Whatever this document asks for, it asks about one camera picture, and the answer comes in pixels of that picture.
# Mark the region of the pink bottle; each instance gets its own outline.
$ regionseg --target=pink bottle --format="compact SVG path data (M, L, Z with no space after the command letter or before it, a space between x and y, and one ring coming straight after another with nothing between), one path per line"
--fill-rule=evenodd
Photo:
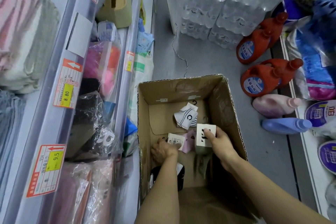
M254 109L267 118L280 118L290 114L302 104L299 98L290 98L278 94L267 94L256 98L252 105Z

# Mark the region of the wire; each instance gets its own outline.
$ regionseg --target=wire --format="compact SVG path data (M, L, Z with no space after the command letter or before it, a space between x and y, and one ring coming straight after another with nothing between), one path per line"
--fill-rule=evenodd
M174 35L174 38L173 38L173 42L171 43L171 46L173 47L173 50L174 50L174 52L175 52L175 55L178 56L178 58L179 58L180 60L184 60L184 61L185 61L185 64L187 65L187 69L186 69L185 72L184 72L184 78L185 78L185 77L186 77L186 73L187 73L187 71L188 71L188 61L187 61L186 59L181 58L180 55L178 55L178 54L176 53L176 51L175 51L175 48L174 48L174 40L175 40L175 38L176 38L176 36L177 36L177 24L175 23L175 25L176 25L176 31L175 31L175 35Z

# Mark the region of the person's left hand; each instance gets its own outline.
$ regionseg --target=person's left hand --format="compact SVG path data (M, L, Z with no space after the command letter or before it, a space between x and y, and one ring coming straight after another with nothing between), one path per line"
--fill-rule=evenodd
M153 159L158 164L162 164L166 158L177 156L179 148L181 148L181 144L169 144L162 138L159 138L157 143L153 144L150 152L153 155Z

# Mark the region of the laundry detergent bottle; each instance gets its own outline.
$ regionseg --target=laundry detergent bottle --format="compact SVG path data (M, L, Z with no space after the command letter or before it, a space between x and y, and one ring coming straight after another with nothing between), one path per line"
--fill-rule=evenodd
M276 87L281 88L287 85L295 76L295 71L303 66L302 59L293 59L291 61L285 59L268 59L261 63L262 65L271 65L274 68L283 69L283 76L281 76L281 81Z
M288 19L286 12L279 13L275 18L264 19L259 25L261 29L269 29L272 31L271 40L267 48L273 47L276 41L279 39L284 23Z
M249 97L261 97L275 89L282 75L281 68L258 64L247 69L240 78L240 85Z
M299 98L290 98L279 94L267 94L256 98L252 105L267 118L280 118L290 114L302 104Z
M269 29L255 29L251 35L244 37L236 50L240 63L248 65L258 59L267 50L271 35Z
M292 135L306 132L313 125L309 120L298 118L280 118L263 120L263 129L276 134Z

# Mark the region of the red detergent bottle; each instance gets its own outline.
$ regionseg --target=red detergent bottle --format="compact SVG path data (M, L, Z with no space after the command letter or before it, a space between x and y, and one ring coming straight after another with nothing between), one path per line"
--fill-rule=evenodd
M251 35L244 37L236 50L240 63L248 65L258 59L267 50L271 35L270 29L255 29Z
M291 61L285 59L268 59L261 63L262 65L271 65L273 68L283 69L280 83L276 89L287 85L295 76L295 71L303 66L302 59L293 59Z
M284 23L288 19L288 14L286 12L279 13L274 18L264 19L259 25L261 29L269 29L272 31L271 40L267 48L273 47L276 41L279 39Z
M255 65L247 69L240 78L240 85L249 97L261 97L278 86L283 70L267 65Z

